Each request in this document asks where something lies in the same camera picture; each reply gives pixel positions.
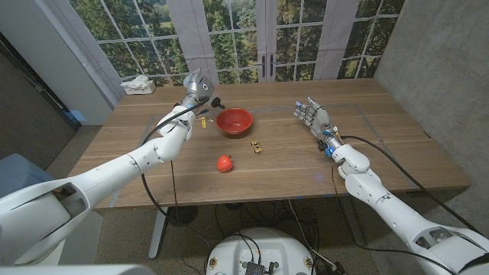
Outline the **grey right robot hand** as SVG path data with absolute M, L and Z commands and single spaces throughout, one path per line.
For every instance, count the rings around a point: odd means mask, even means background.
M 340 141 L 338 129 L 331 123 L 329 113 L 311 97 L 309 104 L 296 102 L 293 115 L 302 121 L 311 134 L 318 140 L 319 150 L 332 154 L 343 143 Z

